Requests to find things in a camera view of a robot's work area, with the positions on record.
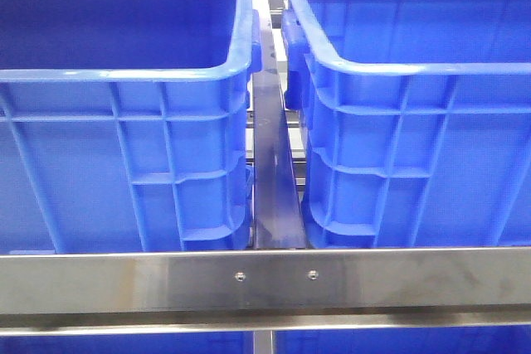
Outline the large blue crate left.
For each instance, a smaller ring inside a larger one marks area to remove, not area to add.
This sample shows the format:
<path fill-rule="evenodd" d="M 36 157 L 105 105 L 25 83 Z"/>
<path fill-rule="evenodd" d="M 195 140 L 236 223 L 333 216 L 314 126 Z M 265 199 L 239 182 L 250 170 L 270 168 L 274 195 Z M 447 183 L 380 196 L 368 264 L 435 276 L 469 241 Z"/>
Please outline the large blue crate left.
<path fill-rule="evenodd" d="M 1 0 L 1 251 L 241 250 L 252 0 Z"/>

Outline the large blue crate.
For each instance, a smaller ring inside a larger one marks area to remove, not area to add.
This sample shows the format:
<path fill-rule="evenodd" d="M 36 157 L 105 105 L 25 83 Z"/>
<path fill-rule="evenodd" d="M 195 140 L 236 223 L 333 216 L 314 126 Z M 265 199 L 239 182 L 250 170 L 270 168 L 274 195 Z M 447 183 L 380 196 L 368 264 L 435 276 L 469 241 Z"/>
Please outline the large blue crate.
<path fill-rule="evenodd" d="M 530 242 L 530 0 L 290 0 L 316 248 Z"/>
<path fill-rule="evenodd" d="M 252 0 L 1 0 L 1 251 L 241 250 Z"/>

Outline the large blue crate right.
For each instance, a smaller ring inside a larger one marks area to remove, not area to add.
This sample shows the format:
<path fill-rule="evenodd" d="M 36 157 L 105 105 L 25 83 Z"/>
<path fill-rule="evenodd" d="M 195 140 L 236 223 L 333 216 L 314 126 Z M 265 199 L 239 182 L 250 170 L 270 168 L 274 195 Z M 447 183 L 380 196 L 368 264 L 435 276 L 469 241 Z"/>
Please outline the large blue crate right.
<path fill-rule="evenodd" d="M 530 0 L 290 0 L 316 248 L 530 242 Z"/>

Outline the blue crate lower left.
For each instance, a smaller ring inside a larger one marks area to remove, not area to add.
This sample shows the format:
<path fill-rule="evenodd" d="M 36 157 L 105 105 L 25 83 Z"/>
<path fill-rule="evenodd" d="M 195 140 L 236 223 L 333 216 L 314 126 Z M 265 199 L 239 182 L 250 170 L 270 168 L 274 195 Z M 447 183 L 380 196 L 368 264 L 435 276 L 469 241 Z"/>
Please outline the blue crate lower left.
<path fill-rule="evenodd" d="M 2 353 L 250 353 L 249 332 L 2 337 Z"/>

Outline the blue crate lower right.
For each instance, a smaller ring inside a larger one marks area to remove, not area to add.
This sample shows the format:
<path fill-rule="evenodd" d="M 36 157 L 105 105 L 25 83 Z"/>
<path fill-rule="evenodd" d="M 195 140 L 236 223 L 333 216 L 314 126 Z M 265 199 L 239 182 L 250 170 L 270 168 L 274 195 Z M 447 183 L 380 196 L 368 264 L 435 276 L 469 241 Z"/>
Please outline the blue crate lower right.
<path fill-rule="evenodd" d="M 301 330 L 275 334 L 279 353 L 529 353 L 529 326 Z"/>

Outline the left rail screw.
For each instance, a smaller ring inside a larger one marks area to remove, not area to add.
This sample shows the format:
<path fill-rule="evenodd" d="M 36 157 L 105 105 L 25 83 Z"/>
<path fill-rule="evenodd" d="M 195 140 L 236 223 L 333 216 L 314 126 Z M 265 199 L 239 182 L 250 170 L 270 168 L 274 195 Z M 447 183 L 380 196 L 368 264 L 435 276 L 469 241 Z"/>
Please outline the left rail screw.
<path fill-rule="evenodd" d="M 243 282 L 246 279 L 246 275 L 243 272 L 236 272 L 234 277 L 238 282 Z"/>

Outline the rail screw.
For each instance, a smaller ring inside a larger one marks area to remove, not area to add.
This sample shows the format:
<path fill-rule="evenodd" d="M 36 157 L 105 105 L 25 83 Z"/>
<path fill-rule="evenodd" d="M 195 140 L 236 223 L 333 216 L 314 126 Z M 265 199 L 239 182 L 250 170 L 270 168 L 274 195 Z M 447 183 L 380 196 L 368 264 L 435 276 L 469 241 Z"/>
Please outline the rail screw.
<path fill-rule="evenodd" d="M 238 282 L 243 282 L 246 279 L 246 275 L 243 272 L 236 272 L 234 277 Z"/>
<path fill-rule="evenodd" d="M 307 276 L 310 280 L 316 280 L 319 277 L 319 272 L 317 270 L 310 270 Z"/>

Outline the right rail screw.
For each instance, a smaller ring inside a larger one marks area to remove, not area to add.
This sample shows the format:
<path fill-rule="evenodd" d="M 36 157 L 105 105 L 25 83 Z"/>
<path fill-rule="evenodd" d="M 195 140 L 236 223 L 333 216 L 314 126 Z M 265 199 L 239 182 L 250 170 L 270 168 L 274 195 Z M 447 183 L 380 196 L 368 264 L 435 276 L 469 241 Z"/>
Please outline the right rail screw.
<path fill-rule="evenodd" d="M 319 272 L 317 270 L 310 270 L 307 276 L 310 280 L 316 280 L 319 277 Z"/>

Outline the steel front rack rail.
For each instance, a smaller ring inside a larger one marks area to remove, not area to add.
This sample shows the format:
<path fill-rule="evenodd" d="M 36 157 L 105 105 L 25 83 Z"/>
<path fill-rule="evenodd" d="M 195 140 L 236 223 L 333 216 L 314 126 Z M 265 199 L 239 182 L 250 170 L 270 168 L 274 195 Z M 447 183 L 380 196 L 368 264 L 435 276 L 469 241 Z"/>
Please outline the steel front rack rail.
<path fill-rule="evenodd" d="M 319 277 L 310 280 L 310 270 Z M 236 272 L 246 279 L 236 281 Z M 1 259 L 1 333 L 74 335 L 530 321 L 530 251 L 247 250 Z"/>

